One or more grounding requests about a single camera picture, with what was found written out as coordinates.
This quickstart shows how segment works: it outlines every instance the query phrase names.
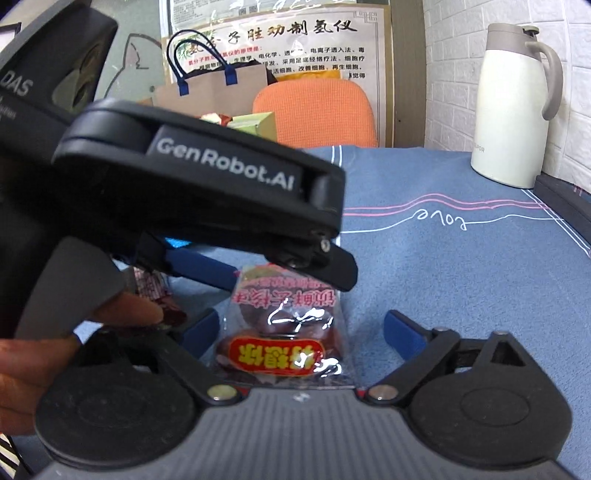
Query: orange chair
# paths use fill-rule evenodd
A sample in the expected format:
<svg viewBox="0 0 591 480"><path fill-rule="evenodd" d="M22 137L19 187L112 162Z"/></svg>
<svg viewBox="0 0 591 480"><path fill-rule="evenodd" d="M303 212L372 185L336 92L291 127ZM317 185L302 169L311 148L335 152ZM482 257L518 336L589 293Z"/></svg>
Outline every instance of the orange chair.
<svg viewBox="0 0 591 480"><path fill-rule="evenodd" d="M256 96L252 112L275 112L277 142L292 148L378 146L368 98L359 85L348 80L273 83Z"/></svg>

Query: green box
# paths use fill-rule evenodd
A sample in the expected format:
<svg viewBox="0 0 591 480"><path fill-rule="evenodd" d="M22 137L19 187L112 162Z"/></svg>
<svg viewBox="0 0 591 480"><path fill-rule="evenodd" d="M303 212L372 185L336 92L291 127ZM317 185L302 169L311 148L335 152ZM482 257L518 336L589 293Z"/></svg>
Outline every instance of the green box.
<svg viewBox="0 0 591 480"><path fill-rule="evenodd" d="M277 128L275 126L275 113L252 113L250 115L235 116L228 127L240 130L247 134L257 135L267 140L277 141Z"/></svg>

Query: human finger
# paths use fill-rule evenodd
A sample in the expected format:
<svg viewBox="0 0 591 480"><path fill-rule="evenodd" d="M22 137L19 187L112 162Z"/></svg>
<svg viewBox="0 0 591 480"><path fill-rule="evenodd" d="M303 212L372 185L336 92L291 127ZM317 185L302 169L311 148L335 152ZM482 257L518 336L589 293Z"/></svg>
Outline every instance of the human finger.
<svg viewBox="0 0 591 480"><path fill-rule="evenodd" d="M18 413L34 414L46 388L8 375L0 375L0 407Z"/></svg>
<svg viewBox="0 0 591 480"><path fill-rule="evenodd" d="M153 301L123 292L97 309L92 319L111 326L145 326L160 323L164 313Z"/></svg>
<svg viewBox="0 0 591 480"><path fill-rule="evenodd" d="M48 387L79 346L76 335L56 340L0 339L0 375Z"/></svg>
<svg viewBox="0 0 591 480"><path fill-rule="evenodd" d="M35 433L33 415L0 408L0 432L4 435L31 435Z"/></svg>

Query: white brick wall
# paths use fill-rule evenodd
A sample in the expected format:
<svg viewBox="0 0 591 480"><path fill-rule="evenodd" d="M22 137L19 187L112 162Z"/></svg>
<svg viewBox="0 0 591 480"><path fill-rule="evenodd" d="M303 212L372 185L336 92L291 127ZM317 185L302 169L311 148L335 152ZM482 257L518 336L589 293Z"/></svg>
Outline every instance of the white brick wall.
<svg viewBox="0 0 591 480"><path fill-rule="evenodd" d="M532 24L563 62L563 104L550 122L544 171L591 190L591 5L586 0L423 0L425 146L471 151L476 95L493 22Z"/></svg>

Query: paper shopping bag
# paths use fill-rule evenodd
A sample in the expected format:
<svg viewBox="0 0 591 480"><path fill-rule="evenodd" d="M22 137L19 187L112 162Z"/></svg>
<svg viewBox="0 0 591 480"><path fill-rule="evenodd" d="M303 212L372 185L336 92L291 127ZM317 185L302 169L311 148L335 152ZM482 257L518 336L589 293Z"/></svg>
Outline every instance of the paper shopping bag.
<svg viewBox="0 0 591 480"><path fill-rule="evenodd" d="M186 38L175 45L171 56L173 39L187 30L181 30L170 38L166 56L177 83L158 87L153 97L154 105L191 116L207 113L238 116L252 113L255 97L269 83L267 68L258 62L229 64L209 38L196 30L188 31L204 40ZM186 73L178 60L178 52L180 48L188 46L207 50L220 63L219 69Z"/></svg>
<svg viewBox="0 0 591 480"><path fill-rule="evenodd" d="M238 82L226 85L225 72L207 72L187 78L189 94L180 96L178 85L156 89L154 105L191 116L222 113L228 116L252 113L257 94L267 86L267 68L253 65L236 69Z"/></svg>

